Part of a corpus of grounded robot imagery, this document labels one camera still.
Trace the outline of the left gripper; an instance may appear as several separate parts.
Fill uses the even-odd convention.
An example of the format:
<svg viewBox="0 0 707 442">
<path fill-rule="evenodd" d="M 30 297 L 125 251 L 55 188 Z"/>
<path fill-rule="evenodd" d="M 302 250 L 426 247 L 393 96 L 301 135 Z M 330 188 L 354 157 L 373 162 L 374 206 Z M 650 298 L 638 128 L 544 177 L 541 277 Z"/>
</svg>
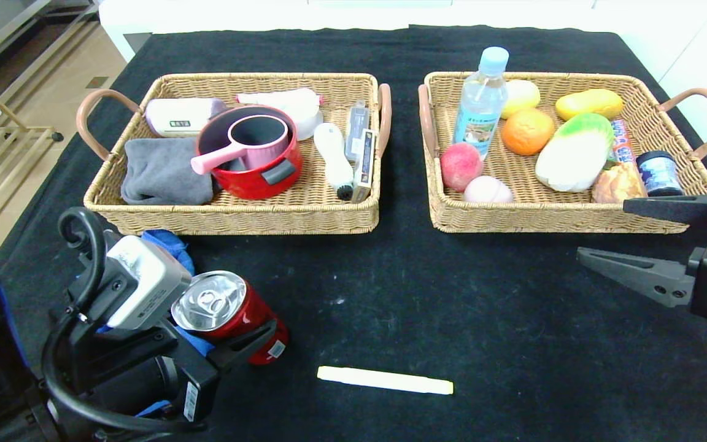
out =
<svg viewBox="0 0 707 442">
<path fill-rule="evenodd" d="M 263 355 L 277 333 L 271 319 L 224 339 L 207 355 L 169 319 L 143 330 L 93 325 L 87 333 L 87 418 L 101 425 L 202 425 L 220 380 Z"/>
</svg>

